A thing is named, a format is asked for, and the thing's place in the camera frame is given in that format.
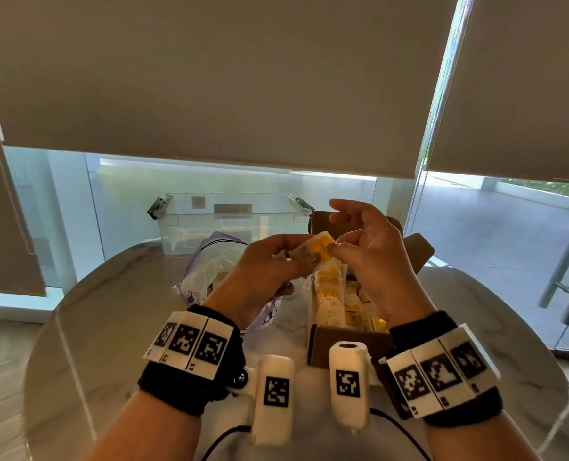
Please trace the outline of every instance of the person's left hand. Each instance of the person's left hand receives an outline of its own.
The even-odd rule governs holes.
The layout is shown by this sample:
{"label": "person's left hand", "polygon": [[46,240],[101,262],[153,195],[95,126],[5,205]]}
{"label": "person's left hand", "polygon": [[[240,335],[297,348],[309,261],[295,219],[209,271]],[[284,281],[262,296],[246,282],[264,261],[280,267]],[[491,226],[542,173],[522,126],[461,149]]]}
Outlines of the person's left hand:
{"label": "person's left hand", "polygon": [[276,292],[292,294],[288,282],[309,275],[319,264],[320,255],[288,261],[272,257],[283,249],[295,249],[311,237],[274,235],[249,244],[233,271],[203,305],[226,315],[240,329],[246,328]]}

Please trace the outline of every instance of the black cable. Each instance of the black cable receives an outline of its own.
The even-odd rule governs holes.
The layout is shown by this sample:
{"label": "black cable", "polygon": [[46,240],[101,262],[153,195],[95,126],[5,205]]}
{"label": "black cable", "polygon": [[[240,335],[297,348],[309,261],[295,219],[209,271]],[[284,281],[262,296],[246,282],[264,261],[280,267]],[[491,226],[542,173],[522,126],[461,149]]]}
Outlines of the black cable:
{"label": "black cable", "polygon": [[402,427],[402,424],[400,424],[398,421],[396,421],[391,416],[386,415],[383,411],[376,409],[376,408],[370,408],[370,414],[373,414],[374,416],[378,416],[378,417],[383,417],[383,418],[387,419],[388,421],[390,421],[393,425],[395,425],[398,429],[400,429],[400,431],[404,435],[406,435],[408,437],[408,440],[410,440],[412,442],[412,444],[415,446],[415,448],[417,450],[419,450],[419,453],[421,453],[421,455],[425,458],[426,461],[432,461],[432,458],[430,458],[427,455],[425,450],[423,448],[421,448],[421,445],[419,445],[419,443],[414,439],[414,437],[411,434],[409,434],[408,431],[404,427]]}
{"label": "black cable", "polygon": [[252,427],[250,427],[249,425],[238,425],[235,427],[231,427],[229,430],[227,430],[225,433],[223,433],[222,435],[220,435],[215,441],[214,443],[212,443],[210,445],[210,448],[207,449],[206,453],[203,455],[203,458],[201,458],[201,461],[206,461],[207,458],[209,458],[209,456],[212,454],[212,451],[214,451],[214,448],[216,448],[216,446],[223,441],[227,435],[231,435],[234,432],[246,432],[249,433],[250,429]]}

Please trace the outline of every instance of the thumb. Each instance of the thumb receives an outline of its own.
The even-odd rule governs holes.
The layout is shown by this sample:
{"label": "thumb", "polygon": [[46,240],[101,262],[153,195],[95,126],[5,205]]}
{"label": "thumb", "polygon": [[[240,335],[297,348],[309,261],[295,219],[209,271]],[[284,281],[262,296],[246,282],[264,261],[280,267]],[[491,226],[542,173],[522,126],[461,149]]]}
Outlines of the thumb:
{"label": "thumb", "polygon": [[291,259],[282,263],[281,272],[284,277],[283,281],[298,279],[299,277],[307,277],[316,266],[321,262],[321,255],[315,253],[306,257]]}
{"label": "thumb", "polygon": [[361,247],[354,244],[333,243],[326,246],[326,250],[330,255],[352,268],[356,268],[361,261]]}

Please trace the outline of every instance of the hand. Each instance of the hand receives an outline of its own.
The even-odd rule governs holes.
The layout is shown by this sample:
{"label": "hand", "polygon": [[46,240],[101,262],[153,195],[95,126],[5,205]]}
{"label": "hand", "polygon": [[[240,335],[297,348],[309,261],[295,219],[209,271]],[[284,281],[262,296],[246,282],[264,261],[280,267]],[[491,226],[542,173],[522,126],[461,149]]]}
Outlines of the hand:
{"label": "hand", "polygon": [[226,315],[240,329],[248,327],[276,292],[292,294],[294,288],[288,282],[309,275],[319,264],[320,255],[288,261],[272,257],[283,249],[295,249],[311,237],[275,235],[250,244],[203,305]]}
{"label": "hand", "polygon": [[412,270],[399,230],[373,205],[344,199],[332,199],[329,205],[338,210],[329,216],[332,223],[363,224],[363,230],[340,236],[327,250],[353,268],[389,325],[434,313],[436,308]]}

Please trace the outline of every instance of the person's right hand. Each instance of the person's right hand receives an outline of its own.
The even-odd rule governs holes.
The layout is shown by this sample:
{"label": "person's right hand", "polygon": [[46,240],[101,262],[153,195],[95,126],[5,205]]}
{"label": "person's right hand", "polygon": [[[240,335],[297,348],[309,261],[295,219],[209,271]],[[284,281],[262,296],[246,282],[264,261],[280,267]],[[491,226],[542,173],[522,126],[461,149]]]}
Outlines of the person's right hand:
{"label": "person's right hand", "polygon": [[373,205],[332,199],[332,223],[363,224],[363,230],[340,236],[328,251],[353,268],[390,326],[425,318],[436,311],[419,283],[406,254],[399,230]]}

